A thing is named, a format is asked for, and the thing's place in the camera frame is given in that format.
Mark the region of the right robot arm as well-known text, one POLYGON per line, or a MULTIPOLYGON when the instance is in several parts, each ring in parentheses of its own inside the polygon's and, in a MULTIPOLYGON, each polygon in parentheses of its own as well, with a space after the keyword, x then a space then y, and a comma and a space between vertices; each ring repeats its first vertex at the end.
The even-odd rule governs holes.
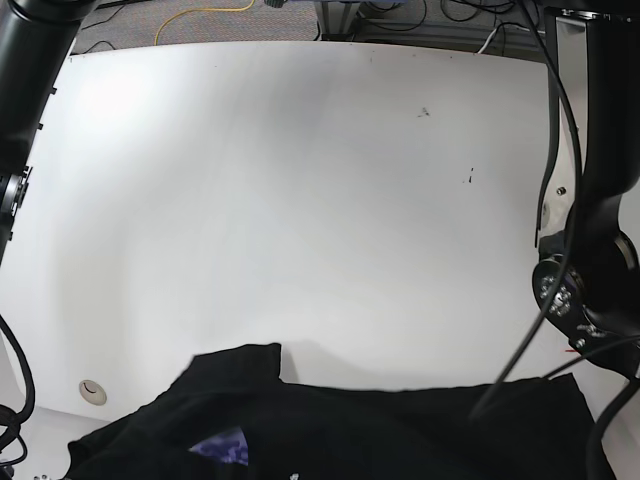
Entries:
POLYGON ((93 0, 1 3, 1 250, 28 190, 30 152, 54 83, 93 0))

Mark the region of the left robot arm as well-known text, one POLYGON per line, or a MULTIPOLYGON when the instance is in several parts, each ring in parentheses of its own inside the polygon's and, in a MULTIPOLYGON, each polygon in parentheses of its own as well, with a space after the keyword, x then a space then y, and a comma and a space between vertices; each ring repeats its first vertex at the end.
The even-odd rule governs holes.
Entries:
POLYGON ((522 16, 547 66, 550 132, 530 333, 549 322, 579 361, 626 379, 586 444, 587 476, 609 479, 604 434, 639 390, 639 255, 619 224, 639 181, 639 5, 540 1, 536 10, 539 21, 522 16))

